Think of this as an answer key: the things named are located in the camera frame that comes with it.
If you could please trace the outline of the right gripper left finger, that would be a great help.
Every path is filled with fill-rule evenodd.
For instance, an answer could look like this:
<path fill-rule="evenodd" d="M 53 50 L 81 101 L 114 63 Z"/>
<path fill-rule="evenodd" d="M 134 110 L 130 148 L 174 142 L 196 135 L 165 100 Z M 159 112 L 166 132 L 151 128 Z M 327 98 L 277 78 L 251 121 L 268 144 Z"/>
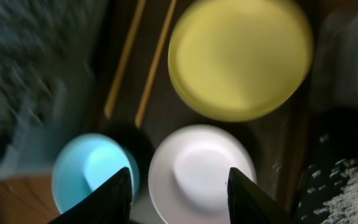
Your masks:
<path fill-rule="evenodd" d="M 131 176 L 125 167 L 50 224 L 128 224 L 131 202 Z"/>

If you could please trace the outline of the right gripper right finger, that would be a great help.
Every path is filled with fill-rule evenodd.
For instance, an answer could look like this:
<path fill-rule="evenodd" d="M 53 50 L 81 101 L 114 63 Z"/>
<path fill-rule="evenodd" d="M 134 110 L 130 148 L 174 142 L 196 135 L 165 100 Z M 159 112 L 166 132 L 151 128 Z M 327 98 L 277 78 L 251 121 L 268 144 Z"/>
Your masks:
<path fill-rule="evenodd" d="M 239 169 L 232 167 L 227 183 L 231 224 L 290 224 L 294 218 Z"/>

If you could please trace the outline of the white pink bowl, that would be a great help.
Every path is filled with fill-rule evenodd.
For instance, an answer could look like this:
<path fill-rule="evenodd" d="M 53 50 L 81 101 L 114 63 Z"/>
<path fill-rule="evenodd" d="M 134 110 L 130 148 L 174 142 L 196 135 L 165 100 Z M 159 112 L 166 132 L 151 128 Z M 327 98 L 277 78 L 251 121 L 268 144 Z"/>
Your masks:
<path fill-rule="evenodd" d="M 227 131 L 191 125 L 171 133 L 157 148 L 149 168 L 153 206 L 167 224 L 229 223 L 229 170 L 251 181 L 257 176 L 245 147 Z"/>

